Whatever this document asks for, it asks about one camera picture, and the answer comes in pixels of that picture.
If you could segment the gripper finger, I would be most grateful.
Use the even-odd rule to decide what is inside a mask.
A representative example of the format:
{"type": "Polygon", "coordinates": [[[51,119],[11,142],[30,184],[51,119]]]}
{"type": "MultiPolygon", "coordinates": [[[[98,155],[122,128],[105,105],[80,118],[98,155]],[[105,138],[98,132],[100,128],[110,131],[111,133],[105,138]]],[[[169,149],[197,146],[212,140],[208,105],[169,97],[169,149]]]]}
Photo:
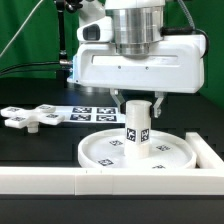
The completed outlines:
{"type": "Polygon", "coordinates": [[[111,89],[110,95],[117,105],[118,112],[121,114],[125,113],[125,99],[122,93],[118,89],[111,89]]]}
{"type": "Polygon", "coordinates": [[[164,92],[156,92],[154,94],[154,96],[155,96],[155,102],[152,106],[151,114],[152,114],[153,118],[158,118],[162,113],[161,105],[164,101],[165,93],[164,92]]]}

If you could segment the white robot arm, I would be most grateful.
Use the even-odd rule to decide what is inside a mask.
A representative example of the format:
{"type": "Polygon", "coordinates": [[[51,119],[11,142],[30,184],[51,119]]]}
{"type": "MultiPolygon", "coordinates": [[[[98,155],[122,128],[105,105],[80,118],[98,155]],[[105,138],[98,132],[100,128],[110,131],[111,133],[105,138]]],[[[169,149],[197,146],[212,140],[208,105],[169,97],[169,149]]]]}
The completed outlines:
{"type": "Polygon", "coordinates": [[[194,27],[166,28],[166,0],[82,0],[70,83],[107,88],[117,105],[122,90],[151,91],[153,115],[168,92],[195,93],[204,83],[207,35],[194,27]]]}

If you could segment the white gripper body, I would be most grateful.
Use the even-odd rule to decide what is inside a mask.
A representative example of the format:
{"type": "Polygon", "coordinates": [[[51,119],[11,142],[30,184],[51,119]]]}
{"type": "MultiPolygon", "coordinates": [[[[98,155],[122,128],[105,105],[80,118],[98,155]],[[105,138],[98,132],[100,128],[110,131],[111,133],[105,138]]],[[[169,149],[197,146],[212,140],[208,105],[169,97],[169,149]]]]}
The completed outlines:
{"type": "Polygon", "coordinates": [[[166,36],[147,55],[122,56],[111,43],[83,44],[73,58],[73,81],[121,90],[194,93],[204,83],[202,35],[166,36]]]}

